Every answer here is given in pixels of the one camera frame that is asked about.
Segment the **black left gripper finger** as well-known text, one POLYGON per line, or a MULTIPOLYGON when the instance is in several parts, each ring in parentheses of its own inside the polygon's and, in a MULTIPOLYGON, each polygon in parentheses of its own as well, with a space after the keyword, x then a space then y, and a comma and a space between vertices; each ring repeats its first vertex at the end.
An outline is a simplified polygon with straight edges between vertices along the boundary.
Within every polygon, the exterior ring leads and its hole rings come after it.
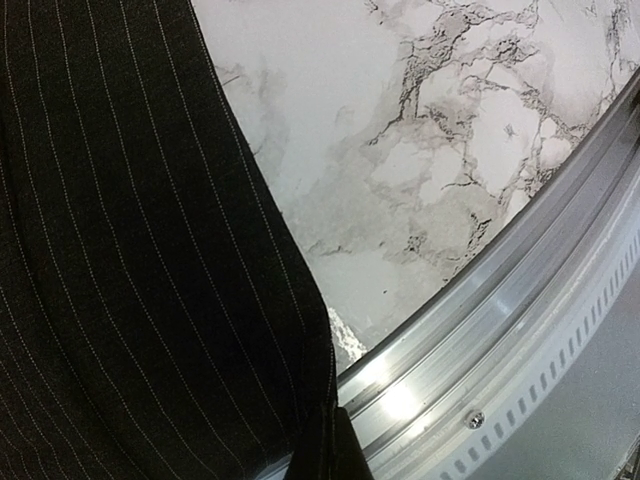
POLYGON ((351 420, 342 407, 322 405, 294 449, 294 480, 372 480, 351 420))

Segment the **black pinstriped long sleeve shirt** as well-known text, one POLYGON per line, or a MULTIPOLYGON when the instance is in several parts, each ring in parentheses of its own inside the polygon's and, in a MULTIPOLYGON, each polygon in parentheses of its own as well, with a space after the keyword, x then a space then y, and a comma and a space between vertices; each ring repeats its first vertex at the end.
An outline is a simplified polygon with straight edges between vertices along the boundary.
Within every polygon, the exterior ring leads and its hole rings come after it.
POLYGON ((327 312, 188 1, 1 5, 1 475, 253 479, 327 312))

